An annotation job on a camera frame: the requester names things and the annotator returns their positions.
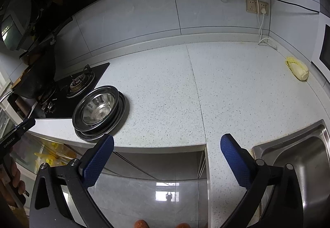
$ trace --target white cable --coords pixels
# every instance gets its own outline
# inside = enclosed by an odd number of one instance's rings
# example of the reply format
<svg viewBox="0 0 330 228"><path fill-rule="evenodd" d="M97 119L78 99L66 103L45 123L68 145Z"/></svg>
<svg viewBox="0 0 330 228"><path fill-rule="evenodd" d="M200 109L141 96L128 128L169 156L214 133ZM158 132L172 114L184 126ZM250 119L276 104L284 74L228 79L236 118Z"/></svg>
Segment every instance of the white cable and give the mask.
<svg viewBox="0 0 330 228"><path fill-rule="evenodd" d="M257 1L257 18L258 18L258 23L259 23L259 26L260 26L259 31L258 31L258 34L260 35L258 45L266 44L266 45L270 46L271 48L277 50L276 45L272 46L270 43L264 41L264 40L271 40L272 42L275 43L275 41L273 39L271 39L269 36L262 39L262 25L264 23L265 13L263 13L262 22L260 24L260 20L259 20L259 1L258 0L256 0L256 1Z"/></svg>

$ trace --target white speckled countertop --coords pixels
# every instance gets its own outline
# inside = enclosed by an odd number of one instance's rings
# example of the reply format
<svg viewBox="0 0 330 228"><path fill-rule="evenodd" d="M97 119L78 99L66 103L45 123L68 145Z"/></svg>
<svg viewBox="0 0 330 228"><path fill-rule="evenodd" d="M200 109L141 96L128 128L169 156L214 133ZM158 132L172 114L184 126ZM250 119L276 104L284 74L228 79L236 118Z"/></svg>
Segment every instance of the white speckled countertop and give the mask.
<svg viewBox="0 0 330 228"><path fill-rule="evenodd" d="M307 82L298 81L281 54L291 55L283 47L275 51L252 42L213 42L111 59L97 87L114 85L129 101L128 118L114 135L115 146L177 152L206 144L209 227L220 227L245 192L221 154L223 134L231 133L250 150L320 119L330 127L326 105L318 97L324 97L321 86L312 74ZM75 135L71 120L37 120L31 131L88 146Z"/></svg>

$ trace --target electrical outlet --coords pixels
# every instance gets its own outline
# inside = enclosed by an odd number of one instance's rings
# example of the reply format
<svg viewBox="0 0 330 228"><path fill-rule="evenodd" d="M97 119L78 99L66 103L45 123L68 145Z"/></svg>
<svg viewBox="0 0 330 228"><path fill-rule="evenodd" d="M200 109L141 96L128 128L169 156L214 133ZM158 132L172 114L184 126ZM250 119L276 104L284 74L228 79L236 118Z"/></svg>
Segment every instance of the electrical outlet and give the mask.
<svg viewBox="0 0 330 228"><path fill-rule="evenodd" d="M259 13L261 13L261 9L265 8L266 9L266 15L268 15L268 3L258 1L259 2Z"/></svg>
<svg viewBox="0 0 330 228"><path fill-rule="evenodd" d="M257 1L256 0L246 0L246 11L257 13Z"/></svg>

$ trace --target microwave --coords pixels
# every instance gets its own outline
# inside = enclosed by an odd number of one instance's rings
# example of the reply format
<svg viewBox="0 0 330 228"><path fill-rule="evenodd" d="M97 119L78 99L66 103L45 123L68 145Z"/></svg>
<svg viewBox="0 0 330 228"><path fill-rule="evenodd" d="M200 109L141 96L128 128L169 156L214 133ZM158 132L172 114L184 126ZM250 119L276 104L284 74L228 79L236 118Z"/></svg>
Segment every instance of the microwave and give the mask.
<svg viewBox="0 0 330 228"><path fill-rule="evenodd" d="M323 13L319 14L316 42L311 61L330 81L330 18Z"/></svg>

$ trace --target stainless steel sink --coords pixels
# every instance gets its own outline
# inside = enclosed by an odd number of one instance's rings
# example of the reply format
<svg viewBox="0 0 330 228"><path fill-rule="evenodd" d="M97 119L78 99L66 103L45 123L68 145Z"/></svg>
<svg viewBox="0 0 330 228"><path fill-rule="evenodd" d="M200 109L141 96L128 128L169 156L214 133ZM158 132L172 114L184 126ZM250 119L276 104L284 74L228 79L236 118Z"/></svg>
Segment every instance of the stainless steel sink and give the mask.
<svg viewBox="0 0 330 228"><path fill-rule="evenodd" d="M294 166L304 207L304 227L317 227L322 222L324 210L330 201L330 139L323 120L320 120L294 134L254 146L256 159L266 164ZM271 193L268 186L261 201L264 210Z"/></svg>

